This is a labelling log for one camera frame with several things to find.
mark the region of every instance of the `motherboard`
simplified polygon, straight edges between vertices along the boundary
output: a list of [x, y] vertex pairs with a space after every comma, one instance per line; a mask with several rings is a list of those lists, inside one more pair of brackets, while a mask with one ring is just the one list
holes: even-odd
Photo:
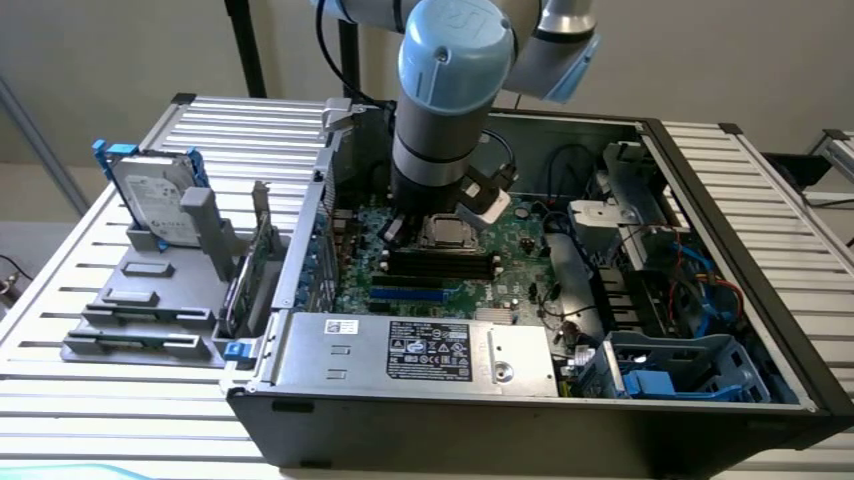
[[[412, 244], [398, 249], [384, 240], [394, 212], [380, 200], [341, 217], [337, 214], [336, 312], [548, 323], [550, 319], [538, 316], [538, 298], [549, 293], [556, 278], [542, 217], [532, 206], [514, 197], [494, 227], [481, 233], [452, 215], [428, 217]], [[410, 284], [406, 280], [420, 259], [433, 264], [445, 260], [454, 266], [437, 267], [448, 268], [438, 270], [448, 272], [442, 277], [418, 278]], [[488, 271], [480, 267], [485, 260], [492, 262]], [[394, 261], [402, 264], [397, 271], [394, 264], [389, 266]], [[390, 298], [400, 293], [401, 298]]]

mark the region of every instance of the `slotted metal surface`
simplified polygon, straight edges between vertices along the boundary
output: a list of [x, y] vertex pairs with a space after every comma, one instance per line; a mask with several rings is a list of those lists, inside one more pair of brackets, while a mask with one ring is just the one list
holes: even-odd
[[[171, 109], [143, 143], [150, 148], [177, 150], [201, 147], [218, 201], [238, 227], [250, 228], [254, 222], [253, 179], [258, 176], [273, 181], [274, 217], [288, 231], [313, 155], [321, 147], [316, 139], [322, 109], [320, 103], [199, 98], [193, 105]], [[759, 177], [749, 161], [740, 157], [744, 152], [717, 126], [668, 126], [693, 166], [708, 170], [702, 173]], [[728, 173], [721, 162], [740, 167]], [[752, 251], [764, 252], [765, 262], [783, 262], [767, 272], [775, 272], [769, 276], [788, 301], [803, 309], [799, 321], [836, 367], [837, 377], [854, 392], [854, 353], [845, 341], [854, 328], [851, 309], [829, 311], [825, 306], [849, 308], [851, 302], [813, 300], [817, 284], [823, 286], [819, 294], [833, 300], [851, 295], [852, 276], [827, 267], [833, 262], [821, 239], [787, 229], [800, 217], [787, 213], [787, 203], [775, 196], [773, 187], [727, 183], [711, 191], [728, 214], [748, 219], [743, 222], [747, 227], [768, 227], [740, 231], [740, 235]], [[767, 210], [776, 214], [764, 215]], [[752, 221], [757, 218], [765, 218], [765, 223]], [[265, 463], [222, 399], [222, 371], [62, 362], [59, 347], [66, 332], [78, 324], [79, 312], [95, 298], [127, 248], [127, 222], [129, 215], [109, 188], [0, 323], [0, 466], [103, 462], [153, 478], [309, 477], [308, 473], [280, 472]], [[848, 479], [854, 475], [852, 450], [854, 435], [839, 435], [805, 452], [765, 452], [719, 479]], [[337, 477], [433, 478], [325, 474], [325, 478]]]

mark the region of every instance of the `power supply label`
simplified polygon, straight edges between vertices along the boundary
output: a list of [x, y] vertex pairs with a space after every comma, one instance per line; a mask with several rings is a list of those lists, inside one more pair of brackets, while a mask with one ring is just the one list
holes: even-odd
[[397, 380], [472, 382], [472, 336], [460, 323], [392, 322], [386, 373]]

